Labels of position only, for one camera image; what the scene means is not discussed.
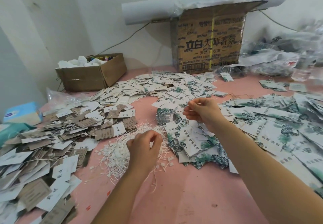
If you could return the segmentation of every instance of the pile of white string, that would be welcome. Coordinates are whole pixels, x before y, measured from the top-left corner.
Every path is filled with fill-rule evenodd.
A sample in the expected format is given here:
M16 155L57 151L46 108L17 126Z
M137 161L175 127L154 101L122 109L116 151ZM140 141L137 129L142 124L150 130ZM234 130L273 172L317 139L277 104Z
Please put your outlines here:
M154 130L161 134L163 142L159 150L158 161L167 160L165 156L170 152L170 149L167 146L167 137L165 136L164 127L143 123L138 126L135 132L125 133L117 138L114 142L104 145L104 148L100 151L96 151L98 155L103 155L100 162L101 169L107 170L106 173L102 174L107 174L112 183L117 182L128 168L130 153L127 148L127 141L134 139L138 133L144 133L148 130Z

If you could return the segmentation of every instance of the leaf-print tag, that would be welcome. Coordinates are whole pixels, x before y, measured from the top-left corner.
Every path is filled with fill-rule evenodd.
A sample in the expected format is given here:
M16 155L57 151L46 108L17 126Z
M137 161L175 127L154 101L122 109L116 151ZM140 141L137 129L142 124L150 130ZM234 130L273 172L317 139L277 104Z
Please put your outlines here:
M225 82L234 81L229 73L220 73Z

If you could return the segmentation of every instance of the pink tabletop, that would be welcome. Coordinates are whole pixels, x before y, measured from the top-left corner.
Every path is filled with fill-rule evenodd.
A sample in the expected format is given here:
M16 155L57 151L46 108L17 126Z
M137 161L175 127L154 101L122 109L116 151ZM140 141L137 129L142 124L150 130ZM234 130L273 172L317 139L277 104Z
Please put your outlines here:
M170 69L164 67L156 70ZM145 73L151 73L151 68L130 70L121 80ZM217 91L232 93L240 98L257 98L274 93L270 89L262 88L258 82L261 79L266 78L247 76L234 82L224 82L218 77L214 85ZM283 96L293 94L290 91L275 93ZM227 95L217 98L217 101L222 103L231 98L232 96ZM156 100L156 97L149 96L132 103L139 124L156 124L157 108L151 106ZM78 215L70 224L90 224L114 187L107 177L107 171L97 166L102 156L95 151L102 149L107 143L108 140L100 141L92 151L88 166L79 169L75 174L82 182L71 194L76 200ZM133 207L131 224L268 223L239 175L230 173L229 169L222 170L215 163L207 163L197 170L192 165L185 167L177 159L172 162L174 166L167 167L166 172L156 173L157 187L153 193L153 174L143 183ZM29 224L42 213L42 210L35 210L20 218L17 223Z

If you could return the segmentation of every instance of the open cardboard box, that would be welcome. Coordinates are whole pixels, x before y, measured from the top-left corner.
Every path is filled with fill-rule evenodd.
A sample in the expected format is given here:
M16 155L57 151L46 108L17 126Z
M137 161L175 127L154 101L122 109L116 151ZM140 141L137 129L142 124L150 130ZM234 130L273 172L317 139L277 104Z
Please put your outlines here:
M94 57L113 56L100 66L79 68L56 68L66 91L99 91L112 86L127 71L122 53L96 55Z
M238 63L246 15L265 2L189 9L171 20L172 59L177 71L203 73Z

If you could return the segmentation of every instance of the large white roll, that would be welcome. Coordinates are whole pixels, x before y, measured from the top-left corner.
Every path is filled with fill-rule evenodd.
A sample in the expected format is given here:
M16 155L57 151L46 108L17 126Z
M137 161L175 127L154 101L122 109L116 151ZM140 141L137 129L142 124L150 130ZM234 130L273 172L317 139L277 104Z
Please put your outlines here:
M281 5L285 0L148 0L122 4L126 25L179 16L183 10L233 2L268 1L260 9Z

